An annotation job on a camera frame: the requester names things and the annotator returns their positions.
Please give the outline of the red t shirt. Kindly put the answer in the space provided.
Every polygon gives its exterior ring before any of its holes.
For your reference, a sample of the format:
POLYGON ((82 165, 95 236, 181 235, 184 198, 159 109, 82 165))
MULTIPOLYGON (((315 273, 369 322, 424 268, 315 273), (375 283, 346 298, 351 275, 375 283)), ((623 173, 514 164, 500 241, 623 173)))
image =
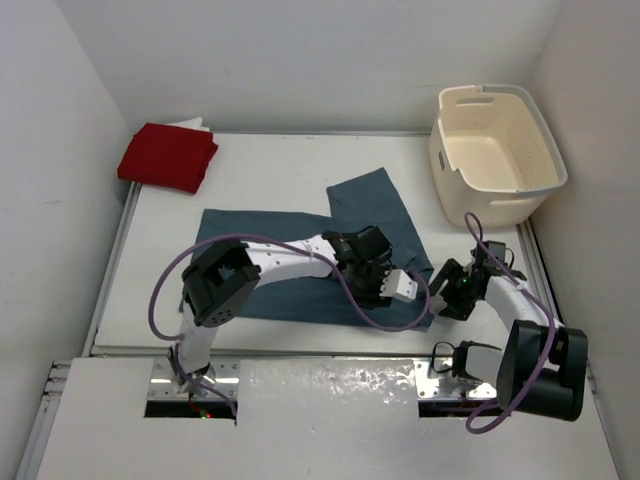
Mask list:
POLYGON ((117 176, 194 195, 217 150, 211 132, 147 123, 132 137, 117 176))

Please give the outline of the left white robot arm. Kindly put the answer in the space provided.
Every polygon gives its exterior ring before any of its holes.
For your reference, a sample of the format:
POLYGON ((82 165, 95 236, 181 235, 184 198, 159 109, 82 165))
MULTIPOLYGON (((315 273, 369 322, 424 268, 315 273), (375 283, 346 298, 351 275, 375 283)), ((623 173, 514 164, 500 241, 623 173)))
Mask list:
POLYGON ((344 281, 361 309, 388 307, 383 284, 393 270, 392 245, 375 226, 355 233, 328 231, 281 242, 259 235, 225 235, 183 271, 186 309, 170 362, 179 382, 209 368, 217 329, 240 314, 253 292, 300 278, 344 281))

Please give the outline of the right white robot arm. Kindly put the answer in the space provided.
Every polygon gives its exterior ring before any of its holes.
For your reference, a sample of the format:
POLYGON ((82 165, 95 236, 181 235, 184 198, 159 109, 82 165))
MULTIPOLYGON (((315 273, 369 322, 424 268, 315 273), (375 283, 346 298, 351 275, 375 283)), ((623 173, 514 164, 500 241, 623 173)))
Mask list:
POLYGON ((441 341, 432 350, 433 371, 469 385, 489 383, 501 410, 575 421, 582 412, 588 338, 564 326, 513 269, 502 242, 486 241, 461 265, 448 259, 429 285, 436 315, 466 321, 477 302, 497 313, 509 332, 505 346, 441 341))

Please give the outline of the white printed t shirt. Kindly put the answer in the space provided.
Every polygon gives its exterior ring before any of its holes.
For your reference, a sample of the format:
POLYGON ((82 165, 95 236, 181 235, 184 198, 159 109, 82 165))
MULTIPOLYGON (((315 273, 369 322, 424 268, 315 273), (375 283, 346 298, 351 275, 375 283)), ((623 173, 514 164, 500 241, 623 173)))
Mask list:
POLYGON ((204 131, 204 132, 210 131, 209 127, 203 125, 202 117, 196 117, 189 120, 170 123, 170 126, 186 128, 186 129, 196 130, 196 131, 204 131))

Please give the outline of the blue t shirt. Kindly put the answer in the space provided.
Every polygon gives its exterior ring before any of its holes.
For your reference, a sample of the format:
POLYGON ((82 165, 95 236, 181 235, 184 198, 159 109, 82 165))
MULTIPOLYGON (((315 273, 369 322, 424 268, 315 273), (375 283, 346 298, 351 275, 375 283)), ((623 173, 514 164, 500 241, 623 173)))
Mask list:
MULTIPOLYGON (((196 240, 249 233, 280 241, 310 238, 326 231, 351 233, 377 226, 393 247, 394 266, 428 281, 434 268, 411 217, 387 171, 377 169, 327 189, 331 215, 304 212, 203 211, 196 240)), ((364 326, 335 278, 300 278, 260 287, 244 305, 248 318, 314 324, 364 326)))

